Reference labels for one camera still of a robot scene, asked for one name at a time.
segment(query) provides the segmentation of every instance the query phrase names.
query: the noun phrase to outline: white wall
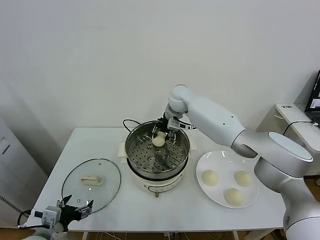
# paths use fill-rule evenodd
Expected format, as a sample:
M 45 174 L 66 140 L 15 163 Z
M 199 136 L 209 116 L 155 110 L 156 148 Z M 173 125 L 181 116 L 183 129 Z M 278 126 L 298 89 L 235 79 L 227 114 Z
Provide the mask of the white wall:
M 72 130 L 160 117 L 179 83 L 255 129 L 320 67 L 318 0 L 3 0 L 0 115 L 48 172 Z

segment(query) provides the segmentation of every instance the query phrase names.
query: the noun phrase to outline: power cord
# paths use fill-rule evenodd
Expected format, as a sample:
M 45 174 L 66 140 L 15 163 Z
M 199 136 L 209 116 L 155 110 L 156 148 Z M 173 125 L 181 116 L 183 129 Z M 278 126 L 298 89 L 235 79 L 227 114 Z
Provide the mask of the power cord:
M 31 211 L 32 210 L 26 210 L 26 211 L 22 211 L 20 212 L 20 215 L 18 217 L 18 221 L 16 223 L 16 225 L 18 226 L 18 229 L 34 229 L 34 228 L 45 228 L 45 229 L 49 229 L 49 226 L 47 225 L 33 225 L 33 226 L 20 226 L 20 220 L 23 214 L 27 214 L 27 215 L 31 215 Z
M 319 124 L 315 121 L 293 121 L 291 122 L 287 127 L 286 129 L 284 130 L 283 132 L 283 136 L 286 134 L 287 130 L 289 129 L 289 127 L 292 125 L 292 124 L 296 124 L 296 123 L 305 123 L 305 124 L 313 124 L 313 126 L 318 126 Z
M 108 232 L 102 232 L 102 234 L 108 234 L 109 236 L 111 236 L 111 237 L 113 237 L 114 238 L 114 240 L 122 240 L 120 237 L 117 237 L 116 236 L 116 234 L 113 232 L 113 235 L 112 234 L 110 234 L 110 233 L 108 233 Z
M 226 236 L 227 236 L 227 232 L 226 232 L 226 231 L 224 232 L 224 235 L 223 235 L 223 238 L 222 238 L 222 239 L 218 239 L 218 238 L 216 238 L 216 237 L 214 237 L 214 236 L 211 236 L 208 232 L 207 232 L 206 234 L 208 234 L 209 237 L 212 238 L 212 239 L 214 239 L 214 240 L 225 240 L 225 238 L 226 238 Z
M 133 120 L 133 119 L 125 119 L 125 120 L 123 120 L 122 124 L 125 127 L 125 129 L 127 129 L 129 132 L 131 132 L 131 130 L 126 126 L 126 122 L 134 122 L 134 123 L 140 125 L 140 122 L 138 122 L 136 120 Z

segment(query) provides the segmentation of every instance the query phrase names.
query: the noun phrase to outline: wooden floor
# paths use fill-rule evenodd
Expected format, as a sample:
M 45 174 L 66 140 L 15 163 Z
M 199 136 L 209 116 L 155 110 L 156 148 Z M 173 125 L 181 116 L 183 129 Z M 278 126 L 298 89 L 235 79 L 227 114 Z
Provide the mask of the wooden floor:
M 320 202 L 320 187 L 315 184 L 315 181 L 312 179 L 305 180 L 306 185 L 309 187 L 310 191 Z M 22 240 L 28 236 L 31 236 L 34 233 L 34 230 L 19 230 L 19 229 L 9 229 L 9 228 L 0 228 L 0 240 Z M 212 237 L 222 240 L 225 233 L 224 232 L 210 232 Z M 248 234 L 248 231 L 238 231 L 238 236 L 240 240 L 244 240 L 245 236 Z M 82 232 L 73 232 L 75 240 L 82 239 Z M 116 237 L 120 240 L 167 240 L 168 237 L 165 237 L 162 232 L 159 233 L 142 233 L 136 232 L 127 233 L 116 233 Z M 114 240 L 112 236 L 107 235 L 102 232 L 90 232 L 88 235 L 88 240 Z M 174 240 L 213 240 L 206 232 L 189 232 L 186 235 L 182 232 L 176 234 Z M 232 232 L 227 232 L 224 240 L 234 240 Z M 263 240 L 276 240 L 272 234 L 267 235 Z

